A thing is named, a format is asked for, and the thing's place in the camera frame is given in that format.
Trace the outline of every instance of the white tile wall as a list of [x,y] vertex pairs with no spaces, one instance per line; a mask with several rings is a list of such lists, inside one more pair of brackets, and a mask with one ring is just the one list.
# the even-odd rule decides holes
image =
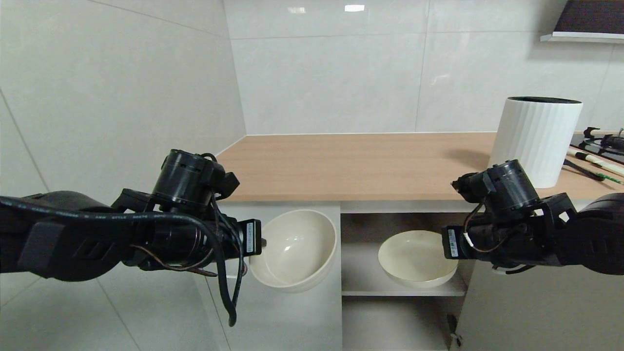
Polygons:
[[593,112],[592,126],[610,131],[624,128],[624,45],[616,45],[600,97]]
[[[17,124],[0,100],[3,195],[46,191],[26,145],[50,190],[109,204],[150,191],[169,149],[218,154],[245,135],[221,1],[1,6],[0,87]],[[97,280],[36,279],[2,274],[2,350],[212,349],[188,274],[120,265],[102,277],[115,305]]]
[[2,89],[51,190],[151,191],[245,135],[230,42],[90,1],[2,2]]
[[233,41],[248,133],[413,130],[424,38]]
[[416,130],[496,131],[509,96],[582,101],[589,122],[612,47],[536,42],[532,32],[429,33]]
[[90,0],[228,37],[223,0]]
[[232,39],[423,33],[428,0],[226,0]]
[[5,351],[139,350],[96,280],[39,279],[2,307]]
[[40,192],[46,192],[46,187],[0,96],[0,194],[27,196]]
[[98,279],[141,350],[216,350],[191,273],[120,264]]
[[429,32],[552,32],[567,0],[432,0]]
[[565,2],[225,0],[247,133],[494,131],[518,95],[580,99],[579,129],[619,127],[613,45],[539,42]]

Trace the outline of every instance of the white bowl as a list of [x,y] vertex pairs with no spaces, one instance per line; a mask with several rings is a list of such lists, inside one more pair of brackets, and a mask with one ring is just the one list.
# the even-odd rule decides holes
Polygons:
[[414,288],[432,288],[449,281],[457,260],[444,257],[442,235],[427,230],[398,233],[381,244],[378,259],[395,282]]
[[324,214],[295,210],[280,215],[262,228],[266,247],[251,256],[249,268],[262,284],[283,292],[304,292],[329,273],[338,233]]

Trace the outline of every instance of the kitchen counter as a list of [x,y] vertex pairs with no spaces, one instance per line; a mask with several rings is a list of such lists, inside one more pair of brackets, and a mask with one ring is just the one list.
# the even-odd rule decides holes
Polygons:
[[[496,133],[246,136],[218,156],[241,182],[229,201],[461,200],[451,182],[484,171]],[[589,163],[577,164],[595,171]],[[557,186],[593,200],[623,191],[564,167]]]

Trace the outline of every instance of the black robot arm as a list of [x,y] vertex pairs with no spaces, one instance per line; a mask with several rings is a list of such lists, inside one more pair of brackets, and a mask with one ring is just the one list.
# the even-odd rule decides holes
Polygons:
[[518,160],[463,175],[452,186],[477,207],[463,225],[443,228],[448,259],[483,260],[495,269],[526,265],[518,272],[583,265],[624,275],[624,194],[605,195],[577,212],[565,193],[541,199]]
[[[0,272],[81,281],[123,262],[217,277],[233,325],[243,258],[262,251],[259,220],[239,222],[218,208],[238,184],[213,155],[171,150],[151,194],[124,189],[112,206],[71,191],[0,197]],[[239,260],[232,297],[227,259]],[[217,272],[202,269],[212,262]]]

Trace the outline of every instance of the label sticker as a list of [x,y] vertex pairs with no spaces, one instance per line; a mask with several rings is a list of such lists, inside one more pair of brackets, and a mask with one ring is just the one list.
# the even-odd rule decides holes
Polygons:
[[457,239],[455,238],[455,230],[449,229],[449,246],[451,247],[451,256],[459,257],[459,252],[457,251]]
[[253,241],[256,237],[256,233],[254,232],[253,222],[247,223],[247,234],[245,236],[247,238],[247,252],[253,252]]

